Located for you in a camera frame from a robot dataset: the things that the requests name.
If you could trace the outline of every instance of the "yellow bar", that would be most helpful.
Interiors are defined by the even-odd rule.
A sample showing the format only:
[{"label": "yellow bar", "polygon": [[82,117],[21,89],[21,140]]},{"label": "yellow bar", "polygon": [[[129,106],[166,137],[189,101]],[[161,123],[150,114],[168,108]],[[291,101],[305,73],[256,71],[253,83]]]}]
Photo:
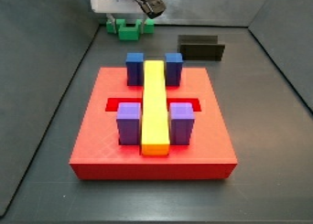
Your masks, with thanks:
[{"label": "yellow bar", "polygon": [[169,155],[170,135],[166,108],[164,61],[145,61],[142,155]]}]

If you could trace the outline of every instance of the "green object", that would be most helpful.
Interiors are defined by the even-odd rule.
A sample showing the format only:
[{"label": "green object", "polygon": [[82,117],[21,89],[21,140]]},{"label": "green object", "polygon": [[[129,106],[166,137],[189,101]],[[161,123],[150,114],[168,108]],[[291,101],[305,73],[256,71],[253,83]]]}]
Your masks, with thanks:
[{"label": "green object", "polygon": [[[117,30],[120,31],[121,27],[126,26],[126,20],[125,19],[117,19]],[[112,24],[112,21],[107,21],[107,33],[116,34],[114,26]]]},{"label": "green object", "polygon": [[141,24],[142,20],[137,19],[134,27],[128,27],[126,25],[120,27],[121,40],[140,40]]},{"label": "green object", "polygon": [[[140,40],[141,37],[141,27],[142,27],[142,20],[137,19],[136,25],[133,27],[126,26],[125,19],[117,19],[117,30],[120,32],[120,39],[121,40]],[[116,34],[114,26],[107,21],[107,33]],[[148,19],[145,26],[144,26],[144,34],[153,34],[154,33],[154,20]]]},{"label": "green object", "polygon": [[154,20],[153,19],[148,19],[145,27],[144,27],[144,33],[145,34],[154,33]]}]

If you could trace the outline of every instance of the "black block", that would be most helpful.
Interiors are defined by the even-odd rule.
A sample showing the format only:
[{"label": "black block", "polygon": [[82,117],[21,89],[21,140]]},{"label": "black block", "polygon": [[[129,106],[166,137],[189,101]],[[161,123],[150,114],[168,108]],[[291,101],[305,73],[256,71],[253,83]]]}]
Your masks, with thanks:
[{"label": "black block", "polygon": [[185,60],[221,61],[224,50],[219,36],[178,36],[178,52]]}]

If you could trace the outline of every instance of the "red platform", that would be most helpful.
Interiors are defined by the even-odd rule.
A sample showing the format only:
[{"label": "red platform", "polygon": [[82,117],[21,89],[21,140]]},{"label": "red platform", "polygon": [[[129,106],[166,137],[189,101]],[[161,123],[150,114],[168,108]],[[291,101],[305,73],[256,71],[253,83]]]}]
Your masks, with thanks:
[{"label": "red platform", "polygon": [[126,68],[102,68],[70,165],[81,179],[224,179],[237,158],[206,69],[182,70],[181,86],[166,88],[169,101],[192,100],[192,144],[170,146],[169,156],[144,156],[140,146],[120,145],[117,104],[141,101],[142,88],[128,87]]}]

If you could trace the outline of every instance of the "gray floor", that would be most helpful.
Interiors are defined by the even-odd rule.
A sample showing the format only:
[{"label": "gray floor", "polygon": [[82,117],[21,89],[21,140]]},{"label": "gray floor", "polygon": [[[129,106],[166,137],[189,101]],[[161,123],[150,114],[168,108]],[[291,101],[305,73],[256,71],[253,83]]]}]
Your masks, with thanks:
[{"label": "gray floor", "polygon": [[[126,53],[162,59],[178,35],[220,35],[223,62],[208,67],[240,165],[225,181],[82,182],[67,164],[102,66]],[[244,28],[157,27],[120,42],[102,27],[3,221],[313,220],[313,121]]]}]

